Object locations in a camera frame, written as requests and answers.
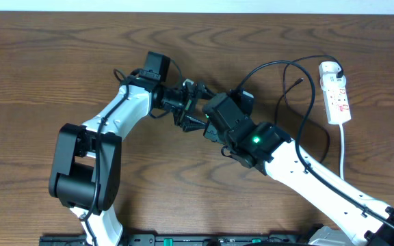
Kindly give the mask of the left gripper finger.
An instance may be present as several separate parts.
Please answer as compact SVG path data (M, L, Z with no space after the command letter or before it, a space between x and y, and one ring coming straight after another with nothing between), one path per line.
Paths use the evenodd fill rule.
M205 127L205 122L189 115L185 116L184 120L182 121L182 130L186 133L205 129Z
M211 100L216 93L212 92L205 83L197 82L197 98L203 100Z

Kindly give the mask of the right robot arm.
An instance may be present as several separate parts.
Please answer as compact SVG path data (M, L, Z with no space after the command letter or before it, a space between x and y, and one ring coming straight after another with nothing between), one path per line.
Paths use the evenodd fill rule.
M202 108L204 136L246 168L288 186L330 218L353 245L394 245L394 208L358 190L316 161L277 126L255 124L226 93Z

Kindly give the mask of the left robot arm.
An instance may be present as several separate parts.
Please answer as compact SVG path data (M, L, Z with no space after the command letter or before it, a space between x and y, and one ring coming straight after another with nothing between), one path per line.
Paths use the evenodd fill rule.
M117 245L124 232L114 210L120 185L122 142L153 109L172 113L184 131L200 130L205 123L191 113L199 99L214 93L188 79L166 87L165 70L136 69L124 75L115 69L120 85L115 98L81 125L61 127L55 147L49 193L80 220L88 245Z

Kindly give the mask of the white power strip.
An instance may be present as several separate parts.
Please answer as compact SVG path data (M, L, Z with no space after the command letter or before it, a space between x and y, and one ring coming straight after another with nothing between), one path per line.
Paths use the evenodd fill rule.
M335 61L324 61L319 65L320 87L324 95L324 104L328 123L344 124L352 119L346 92L346 77Z

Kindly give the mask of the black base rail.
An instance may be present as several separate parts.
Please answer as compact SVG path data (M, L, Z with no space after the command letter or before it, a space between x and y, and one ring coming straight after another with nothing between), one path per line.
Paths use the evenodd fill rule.
M307 233L271 232L269 234L157 234L122 233L120 246L235 246L235 245L325 245L330 233L314 225Z

